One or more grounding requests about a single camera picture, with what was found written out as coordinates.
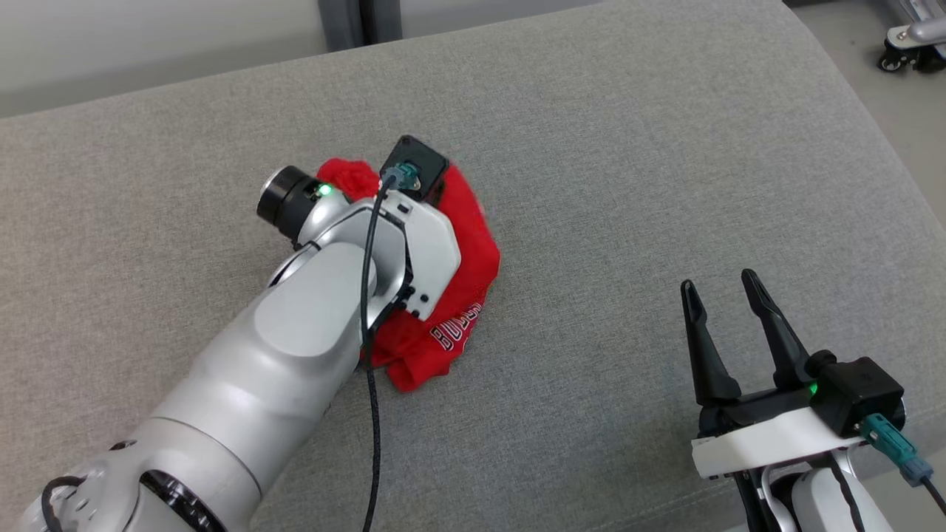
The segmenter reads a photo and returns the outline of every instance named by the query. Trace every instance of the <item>white wall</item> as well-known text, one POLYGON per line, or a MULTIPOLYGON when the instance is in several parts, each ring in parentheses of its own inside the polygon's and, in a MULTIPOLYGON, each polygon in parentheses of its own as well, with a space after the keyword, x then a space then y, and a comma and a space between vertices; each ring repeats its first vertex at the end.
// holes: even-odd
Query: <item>white wall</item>
POLYGON ((0 0, 0 116, 325 52, 317 0, 0 0))
POLYGON ((404 38, 482 26, 603 0, 401 0, 404 38))

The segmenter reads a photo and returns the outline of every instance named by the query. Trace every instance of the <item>gray couch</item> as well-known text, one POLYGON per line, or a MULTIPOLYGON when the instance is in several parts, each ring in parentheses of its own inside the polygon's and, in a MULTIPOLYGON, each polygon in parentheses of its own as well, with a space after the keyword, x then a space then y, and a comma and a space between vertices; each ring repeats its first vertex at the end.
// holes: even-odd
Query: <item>gray couch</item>
MULTIPOLYGON (((690 459, 678 286, 770 387, 744 267, 809 349, 906 385, 923 450, 946 441, 946 233, 828 56, 775 0, 632 0, 0 121, 0 526, 261 290, 290 251, 254 213, 269 172, 378 165, 402 133, 463 170, 503 262, 448 376, 379 381, 376 530, 737 524, 690 459)), ((358 374, 256 529, 358 529, 370 463, 358 374)))

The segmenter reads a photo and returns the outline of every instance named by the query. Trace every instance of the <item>red cloth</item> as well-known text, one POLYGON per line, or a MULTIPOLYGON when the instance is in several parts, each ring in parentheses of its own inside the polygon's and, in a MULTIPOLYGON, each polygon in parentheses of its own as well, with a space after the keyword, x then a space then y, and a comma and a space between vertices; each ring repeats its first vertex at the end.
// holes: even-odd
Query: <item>red cloth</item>
MULTIPOLYGON (((316 178, 340 188, 352 200, 377 194, 378 178, 363 161, 330 159, 316 178)), ((499 248, 482 207, 460 171, 450 165, 437 209, 447 215, 460 247, 460 267, 426 321, 395 309, 375 338, 372 363, 386 365, 388 377, 410 392, 431 377, 446 375, 464 352, 470 331, 482 311, 490 284, 499 273, 499 248)))

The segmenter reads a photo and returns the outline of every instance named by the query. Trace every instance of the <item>gray floor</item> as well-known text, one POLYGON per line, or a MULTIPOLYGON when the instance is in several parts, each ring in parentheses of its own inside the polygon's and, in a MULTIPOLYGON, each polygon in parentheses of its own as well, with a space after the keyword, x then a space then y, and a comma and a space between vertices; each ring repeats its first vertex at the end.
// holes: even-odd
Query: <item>gray floor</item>
MULTIPOLYGON (((886 29, 905 24, 895 11, 855 0, 793 11, 824 46, 946 225, 946 71, 933 76, 909 70, 886 74, 874 66, 884 50, 886 29)), ((926 451, 921 454, 940 472, 935 480, 946 486, 946 450, 926 451)), ((898 472, 864 484, 894 530, 946 530, 946 517, 925 490, 909 487, 898 472)))
POLYGON ((895 12, 844 1, 794 9, 880 125, 946 225, 946 71, 922 75, 876 68, 895 12))

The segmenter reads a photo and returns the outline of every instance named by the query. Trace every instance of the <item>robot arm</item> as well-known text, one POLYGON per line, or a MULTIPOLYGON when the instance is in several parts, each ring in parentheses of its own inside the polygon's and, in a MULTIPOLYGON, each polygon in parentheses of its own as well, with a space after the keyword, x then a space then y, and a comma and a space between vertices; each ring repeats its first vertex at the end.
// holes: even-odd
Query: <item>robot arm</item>
POLYGON ((703 407, 692 442, 697 471, 733 480, 750 532, 855 530, 855 514, 860 529, 890 532, 854 475, 850 451, 866 443, 858 421, 871 414, 888 418, 891 432, 902 429, 903 388, 870 359, 834 365, 829 351, 809 356, 756 273, 743 270, 742 280, 776 368, 774 389, 746 395, 716 352, 696 287, 690 280, 680 287, 696 402, 703 407), (812 469, 773 478, 804 463, 812 469))
MULTIPOLYGON (((81 483, 54 490, 49 508, 63 530, 249 529, 359 362, 372 206, 295 167, 274 173, 257 213, 296 253, 129 439, 69 471, 81 483)), ((459 264, 449 219, 389 191, 371 256, 371 327, 395 305, 429 317, 459 264)), ((46 530, 42 505, 29 507, 21 530, 46 530)))

